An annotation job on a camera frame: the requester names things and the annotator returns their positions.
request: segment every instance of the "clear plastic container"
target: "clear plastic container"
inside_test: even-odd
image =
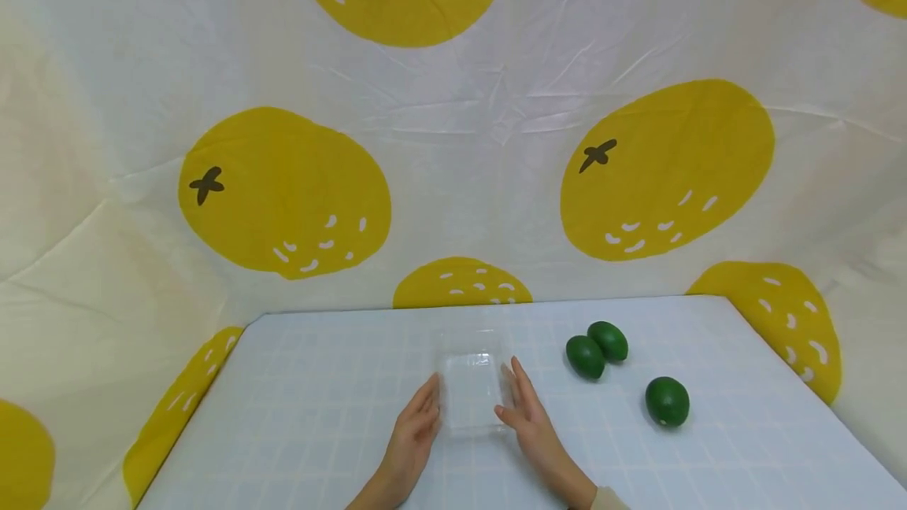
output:
[[[494,407],[511,407],[513,401],[502,374],[506,356],[501,335],[490,329],[444,332],[438,336],[436,355],[446,433],[476,438],[504,431]]]

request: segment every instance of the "left hand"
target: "left hand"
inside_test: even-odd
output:
[[[431,375],[402,409],[381,464],[346,510],[390,510],[413,492],[441,427],[439,383]]]

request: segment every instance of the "hand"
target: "hand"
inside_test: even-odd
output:
[[[571,508],[590,508],[598,488],[567,454],[523,365],[513,357],[513,371],[502,367],[511,384],[514,409],[496,406],[494,413],[516,432],[520,450],[549,490]]]
[[[381,464],[346,510],[397,508],[413,492],[441,427],[438,383],[431,375],[402,409]]]

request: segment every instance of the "finger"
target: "finger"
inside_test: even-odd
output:
[[[410,421],[404,424],[404,433],[415,438],[419,433],[430,429],[435,421],[438,421],[438,409],[432,408],[429,411],[418,413]]]
[[[425,384],[419,387],[419,390],[416,391],[416,394],[413,395],[413,399],[406,404],[406,407],[400,412],[400,420],[410,419],[410,417],[419,413],[419,411],[425,406],[425,402],[433,397],[438,389],[438,373],[431,374],[428,377],[428,380],[425,380]]]
[[[520,388],[516,384],[516,377],[513,376],[513,371],[511,371],[511,369],[509,369],[509,367],[506,364],[502,363],[501,373],[503,374],[503,376],[505,376],[505,380],[507,381],[507,386],[509,387],[509,391],[511,391],[511,396],[513,397],[514,405],[519,407],[520,401],[523,398],[520,397]]]
[[[527,421],[525,417],[523,417],[523,414],[520,414],[515,409],[507,409],[503,406],[495,406],[494,414],[498,417],[499,420],[503,422],[503,424],[518,433],[520,429],[523,429],[523,427],[529,423],[529,421]]]
[[[520,360],[517,357],[513,357],[511,362],[513,363],[513,374],[520,389],[520,396],[523,397],[524,402],[532,406],[541,406],[542,403],[539,402],[535,387],[532,385],[529,375],[524,371],[523,365],[520,364]]]
[[[431,425],[431,433],[429,434],[429,437],[432,441],[434,441],[435,438],[438,437],[438,431],[441,431],[440,417],[438,417],[438,419],[435,420],[434,424]]]

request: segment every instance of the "right hand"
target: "right hand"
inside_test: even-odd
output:
[[[511,365],[513,371],[507,366],[502,370],[511,384],[514,408],[495,406],[494,413],[516,432],[520,450],[551,492],[571,508],[591,508],[598,492],[595,482],[583,473],[557,438],[548,413],[517,357],[512,358]]]

